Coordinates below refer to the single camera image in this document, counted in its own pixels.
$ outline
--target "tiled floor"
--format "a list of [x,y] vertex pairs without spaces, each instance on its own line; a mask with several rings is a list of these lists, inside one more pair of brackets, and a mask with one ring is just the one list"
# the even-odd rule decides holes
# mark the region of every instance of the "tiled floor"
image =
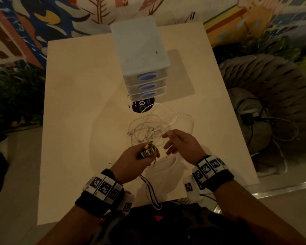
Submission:
[[[0,245],[33,245],[54,225],[36,225],[41,139],[41,128],[9,136],[8,160],[11,165],[0,193]],[[306,181],[304,166],[292,169],[286,175],[262,178],[261,184],[250,187],[250,190],[265,191],[302,181]],[[306,190],[261,201],[306,237]]]

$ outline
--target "drawer handle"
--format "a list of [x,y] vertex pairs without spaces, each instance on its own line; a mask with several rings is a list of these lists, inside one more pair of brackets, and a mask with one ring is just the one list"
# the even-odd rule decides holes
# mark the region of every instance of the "drawer handle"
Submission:
[[140,80],[140,81],[148,81],[148,80],[151,80],[151,79],[153,79],[157,76],[158,76],[157,73],[149,72],[149,73],[146,73],[146,74],[143,74],[143,75],[139,76],[137,79]]
[[144,93],[141,95],[141,97],[149,97],[149,96],[152,96],[152,95],[155,95],[156,94],[156,91],[151,91],[151,92],[147,92],[147,93]]
[[146,85],[143,85],[143,86],[139,87],[139,89],[140,90],[147,90],[147,89],[153,88],[155,86],[157,86],[156,83],[148,83]]

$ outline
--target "tabletop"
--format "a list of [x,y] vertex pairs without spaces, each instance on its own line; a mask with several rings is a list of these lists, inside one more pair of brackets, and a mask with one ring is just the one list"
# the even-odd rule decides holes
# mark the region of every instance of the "tabletop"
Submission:
[[[191,132],[219,156],[241,185],[258,184],[229,95],[202,23],[159,27],[171,66],[161,103],[179,114],[171,126]],[[59,221],[83,185],[131,146],[130,123],[147,115],[129,108],[112,34],[50,41],[45,86],[38,224]],[[192,165],[177,157],[146,172],[159,201],[186,197]],[[140,179],[124,185],[134,206],[150,203]]]

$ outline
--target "person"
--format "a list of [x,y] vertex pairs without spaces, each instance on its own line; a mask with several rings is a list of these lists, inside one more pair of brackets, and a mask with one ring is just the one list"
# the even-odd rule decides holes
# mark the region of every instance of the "person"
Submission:
[[[188,133],[172,130],[162,137],[169,138],[164,146],[167,154],[179,152],[196,167],[202,161],[208,162],[209,158],[213,158]],[[138,144],[123,152],[110,170],[102,172],[107,180],[102,181],[99,177],[92,179],[75,206],[38,245],[306,244],[306,239],[297,230],[238,184],[225,165],[224,170],[202,183],[213,191],[223,215],[215,214],[197,203],[177,205],[164,202],[161,210],[154,209],[152,205],[135,207],[128,215],[115,210],[117,197],[113,192],[124,191],[122,184],[139,177],[160,156],[156,150],[152,155],[138,160],[137,156],[143,152],[145,145]],[[110,199],[110,204],[106,196],[105,201],[100,199],[100,194],[109,191],[108,183],[110,186],[114,184],[114,190],[110,193],[115,200],[111,202]],[[98,190],[98,195],[91,192],[92,187]]]

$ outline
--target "black wristband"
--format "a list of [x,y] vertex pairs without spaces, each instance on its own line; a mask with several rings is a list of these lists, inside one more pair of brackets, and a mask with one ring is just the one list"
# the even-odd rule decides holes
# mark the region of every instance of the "black wristband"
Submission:
[[75,205],[96,217],[103,217],[107,210],[116,210],[125,190],[116,182],[111,170],[105,169],[98,177],[93,177],[83,188]]
[[234,178],[224,162],[215,156],[204,156],[196,163],[192,172],[196,180],[212,192]]

